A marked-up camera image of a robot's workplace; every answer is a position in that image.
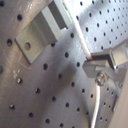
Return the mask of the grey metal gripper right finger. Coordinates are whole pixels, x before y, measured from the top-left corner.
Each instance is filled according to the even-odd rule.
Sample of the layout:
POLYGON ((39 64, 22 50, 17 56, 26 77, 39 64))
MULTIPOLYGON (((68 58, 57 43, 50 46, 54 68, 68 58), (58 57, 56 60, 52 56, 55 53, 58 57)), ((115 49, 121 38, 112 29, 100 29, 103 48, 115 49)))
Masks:
POLYGON ((104 49, 102 52, 92 54, 93 60, 108 60, 109 62, 128 61, 128 43, 119 44, 113 48, 104 49))

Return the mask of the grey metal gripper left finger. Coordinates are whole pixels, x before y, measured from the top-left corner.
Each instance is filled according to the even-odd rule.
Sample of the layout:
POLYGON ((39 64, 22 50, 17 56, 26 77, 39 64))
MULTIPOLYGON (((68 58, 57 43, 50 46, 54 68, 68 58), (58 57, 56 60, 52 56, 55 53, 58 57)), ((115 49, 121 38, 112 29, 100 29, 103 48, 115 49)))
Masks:
POLYGON ((88 78, 94 78, 99 86, 103 86, 108 77, 116 79, 117 73, 109 66, 107 60, 85 61, 83 69, 88 78))

